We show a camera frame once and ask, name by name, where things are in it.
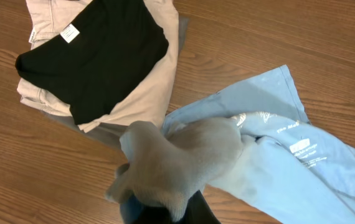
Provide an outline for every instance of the gloved hand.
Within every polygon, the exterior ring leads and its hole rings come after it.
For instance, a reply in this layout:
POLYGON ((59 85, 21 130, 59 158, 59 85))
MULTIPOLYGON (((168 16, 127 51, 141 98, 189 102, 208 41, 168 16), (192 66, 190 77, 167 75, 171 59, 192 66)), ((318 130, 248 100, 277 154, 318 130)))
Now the gloved hand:
POLYGON ((130 166, 106 192, 123 203, 134 194, 148 206, 166 207, 174 222, 188 200, 206 183, 230 171, 242 153, 235 121, 211 118, 177 124, 165 138, 152 123, 132 123, 122 135, 121 148, 130 166))

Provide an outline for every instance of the beige pants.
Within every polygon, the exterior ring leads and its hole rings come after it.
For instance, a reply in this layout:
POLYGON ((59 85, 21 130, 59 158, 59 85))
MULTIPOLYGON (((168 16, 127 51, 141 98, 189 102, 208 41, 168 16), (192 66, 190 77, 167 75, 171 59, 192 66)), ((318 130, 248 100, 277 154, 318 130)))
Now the beige pants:
MULTIPOLYGON (((32 49, 58 35, 91 0, 27 0, 34 25, 30 38, 32 49)), ((179 16, 172 0, 144 0, 156 23, 164 29, 169 42, 166 55, 148 76, 110 114, 79 125, 88 132, 100 123, 129 125, 134 121, 150 121, 161 127, 172 93, 178 64, 179 16)), ((21 103, 57 116, 71 116, 70 105, 47 90, 21 79, 17 88, 21 103)))

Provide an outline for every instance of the folded black clothing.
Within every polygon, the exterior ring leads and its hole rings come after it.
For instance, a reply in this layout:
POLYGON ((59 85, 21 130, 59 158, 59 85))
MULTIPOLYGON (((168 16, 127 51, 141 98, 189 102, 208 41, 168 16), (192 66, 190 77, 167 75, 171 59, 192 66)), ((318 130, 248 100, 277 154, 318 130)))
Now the folded black clothing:
POLYGON ((143 0, 93 0, 63 33, 18 56, 16 68, 68 103, 75 124, 109 114, 169 45, 143 0))

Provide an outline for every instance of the wood grain surface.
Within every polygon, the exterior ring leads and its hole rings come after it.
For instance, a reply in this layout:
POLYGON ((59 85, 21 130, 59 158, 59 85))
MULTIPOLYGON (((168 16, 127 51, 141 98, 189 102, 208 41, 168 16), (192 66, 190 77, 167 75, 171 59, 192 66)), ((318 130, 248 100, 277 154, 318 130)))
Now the wood grain surface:
MULTIPOLYGON (((355 147, 355 0, 174 3, 191 20, 168 112, 287 64, 312 123, 355 147)), ((103 193, 123 154, 19 102, 14 61, 31 29, 25 1, 0 0, 0 224, 121 223, 103 193)), ((204 195, 222 223, 278 223, 204 195)))

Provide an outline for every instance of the white label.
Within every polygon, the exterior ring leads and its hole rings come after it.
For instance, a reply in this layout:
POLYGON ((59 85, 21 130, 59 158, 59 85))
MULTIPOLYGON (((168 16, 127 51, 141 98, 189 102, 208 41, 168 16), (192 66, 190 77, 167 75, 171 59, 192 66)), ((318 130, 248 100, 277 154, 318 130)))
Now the white label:
POLYGON ((34 42, 35 35, 36 35, 36 30, 34 27, 34 28, 32 28, 32 32, 31 32, 31 35, 29 36, 28 42, 30 42, 32 44, 34 42))
POLYGON ((76 38, 79 34, 79 31, 77 28, 75 28, 72 24, 68 25, 61 33, 60 35, 64 38, 67 43, 71 42, 76 38))
POLYGON ((290 151, 292 153, 297 152, 299 150, 302 150, 310 145, 310 140, 309 139, 303 139, 301 141, 298 141, 294 145, 290 146, 290 151))

